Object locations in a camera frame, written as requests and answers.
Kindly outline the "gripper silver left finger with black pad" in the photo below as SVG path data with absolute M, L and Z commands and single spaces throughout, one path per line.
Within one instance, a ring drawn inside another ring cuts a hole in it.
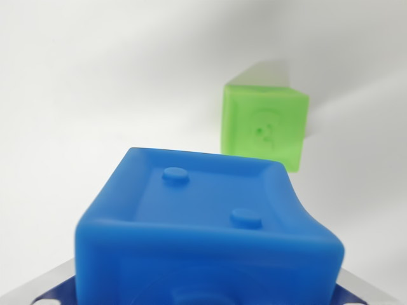
M 36 297 L 75 275 L 74 259 L 1 296 L 1 304 L 32 304 Z

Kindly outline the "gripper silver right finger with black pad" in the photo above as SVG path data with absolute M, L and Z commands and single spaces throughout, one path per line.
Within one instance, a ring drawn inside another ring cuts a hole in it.
M 399 304 L 399 301 L 351 272 L 341 269 L 330 304 Z

